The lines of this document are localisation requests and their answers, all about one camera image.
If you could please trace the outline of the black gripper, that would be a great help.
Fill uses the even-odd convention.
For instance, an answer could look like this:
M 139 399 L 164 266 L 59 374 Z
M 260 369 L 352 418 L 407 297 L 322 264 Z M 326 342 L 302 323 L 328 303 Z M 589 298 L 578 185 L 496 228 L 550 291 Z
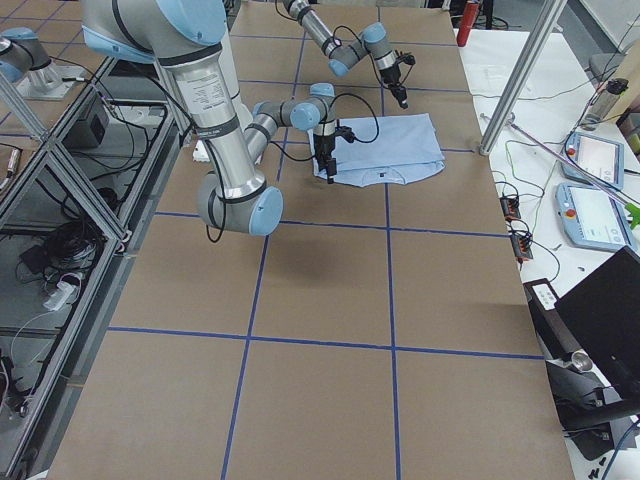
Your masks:
M 389 67 L 383 70 L 383 83 L 392 93 L 396 100 L 399 100 L 401 109 L 408 108 L 406 88 L 401 81 L 401 72 L 399 67 Z
M 327 175 L 327 183 L 334 183 L 334 176 L 337 172 L 336 160 L 333 157 L 335 149 L 335 134 L 329 135 L 313 135 L 314 157 L 318 164 L 319 171 L 325 171 Z

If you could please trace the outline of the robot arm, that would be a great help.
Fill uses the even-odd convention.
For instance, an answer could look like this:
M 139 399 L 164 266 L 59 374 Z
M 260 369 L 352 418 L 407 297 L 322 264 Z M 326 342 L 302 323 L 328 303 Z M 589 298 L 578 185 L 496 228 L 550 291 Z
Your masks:
M 410 52 L 403 53 L 392 47 L 382 23 L 371 24 L 360 33 L 344 25 L 331 30 L 309 1 L 283 1 L 282 4 L 286 16 L 296 21 L 321 49 L 335 76 L 345 76 L 360 61 L 369 58 L 377 71 L 378 83 L 391 92 L 400 108 L 409 107 L 400 65 L 409 66 L 409 75 L 415 65 L 415 57 Z
M 334 88 L 312 86 L 304 101 L 263 102 L 243 126 L 230 88 L 233 64 L 219 58 L 226 48 L 226 12 L 220 1 L 85 1 L 86 44 L 106 56 L 158 63 L 177 84 L 181 104 L 195 124 L 215 170 L 198 192 L 203 221 L 219 230 L 267 236 L 283 212 L 281 191 L 269 185 L 255 162 L 281 127 L 301 131 L 331 125 Z

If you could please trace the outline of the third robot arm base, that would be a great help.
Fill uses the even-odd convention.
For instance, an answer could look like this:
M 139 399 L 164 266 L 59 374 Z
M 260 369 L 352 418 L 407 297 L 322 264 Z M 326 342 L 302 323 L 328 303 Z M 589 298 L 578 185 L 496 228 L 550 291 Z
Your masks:
M 61 100 L 72 87 L 64 81 L 67 67 L 58 66 L 38 35 L 27 27 L 1 32 L 1 73 L 22 97 L 33 100 Z

